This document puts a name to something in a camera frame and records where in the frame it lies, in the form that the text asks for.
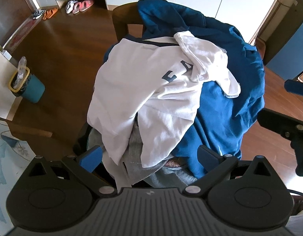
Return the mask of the white printed t-shirt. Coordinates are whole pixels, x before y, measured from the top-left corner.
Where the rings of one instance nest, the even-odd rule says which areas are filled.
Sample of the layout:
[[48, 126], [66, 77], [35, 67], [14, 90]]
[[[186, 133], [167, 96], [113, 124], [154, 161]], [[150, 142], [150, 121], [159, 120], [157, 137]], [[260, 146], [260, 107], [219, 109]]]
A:
[[143, 142], [141, 164], [169, 156], [195, 120], [203, 73], [176, 37], [128, 36], [110, 51], [94, 84], [87, 121], [119, 164], [134, 123]]

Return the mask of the grey garment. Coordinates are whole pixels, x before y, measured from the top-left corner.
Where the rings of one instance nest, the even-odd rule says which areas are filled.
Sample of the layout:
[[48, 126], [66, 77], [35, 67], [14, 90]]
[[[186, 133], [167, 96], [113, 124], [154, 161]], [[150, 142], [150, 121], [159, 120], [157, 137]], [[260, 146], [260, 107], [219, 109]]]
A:
[[141, 164], [143, 142], [138, 123], [134, 123], [130, 140], [119, 164], [109, 157], [102, 135], [91, 129], [87, 148], [99, 146], [103, 151], [102, 163], [116, 183], [116, 188], [131, 188], [138, 183], [147, 183], [152, 188], [184, 189], [198, 180], [190, 170], [186, 158], [169, 155], [158, 164], [144, 168]]

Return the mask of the brown wooden chair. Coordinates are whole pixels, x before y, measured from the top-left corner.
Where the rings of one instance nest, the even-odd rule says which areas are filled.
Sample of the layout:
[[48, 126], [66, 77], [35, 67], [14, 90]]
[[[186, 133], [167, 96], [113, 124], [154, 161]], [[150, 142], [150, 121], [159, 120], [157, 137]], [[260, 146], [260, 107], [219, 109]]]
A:
[[141, 25], [142, 34], [146, 27], [138, 11], [138, 2], [120, 5], [112, 10], [112, 23], [117, 41], [129, 34], [128, 25]]

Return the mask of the orange slippers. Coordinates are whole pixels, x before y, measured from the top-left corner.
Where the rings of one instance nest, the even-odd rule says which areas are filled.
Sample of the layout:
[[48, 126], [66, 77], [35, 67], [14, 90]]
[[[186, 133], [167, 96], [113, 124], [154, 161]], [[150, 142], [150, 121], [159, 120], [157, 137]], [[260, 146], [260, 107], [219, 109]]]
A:
[[46, 10], [43, 15], [43, 20], [45, 21], [45, 20], [52, 18], [54, 16], [54, 14], [56, 14], [57, 11], [58, 11], [58, 8], [56, 8], [56, 7]]

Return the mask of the blue garment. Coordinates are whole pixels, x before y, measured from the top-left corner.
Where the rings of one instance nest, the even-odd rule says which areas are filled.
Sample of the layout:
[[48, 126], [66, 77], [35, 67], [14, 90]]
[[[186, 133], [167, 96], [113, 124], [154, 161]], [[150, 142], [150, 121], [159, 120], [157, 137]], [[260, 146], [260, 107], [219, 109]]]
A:
[[206, 169], [197, 158], [205, 145], [218, 154], [241, 157], [244, 134], [264, 107], [264, 67], [256, 48], [245, 43], [232, 25], [166, 0], [140, 0], [146, 27], [143, 39], [176, 37], [182, 49], [200, 64], [203, 86], [195, 121], [174, 149], [186, 158], [195, 177]]

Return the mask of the pink slippers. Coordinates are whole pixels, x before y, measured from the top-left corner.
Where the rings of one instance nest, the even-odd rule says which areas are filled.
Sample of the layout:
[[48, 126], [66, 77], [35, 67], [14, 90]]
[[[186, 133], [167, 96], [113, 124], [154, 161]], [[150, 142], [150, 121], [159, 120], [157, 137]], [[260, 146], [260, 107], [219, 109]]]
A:
[[93, 4], [93, 0], [70, 0], [65, 7], [65, 12], [66, 14], [77, 14], [79, 12], [84, 12], [88, 10]]

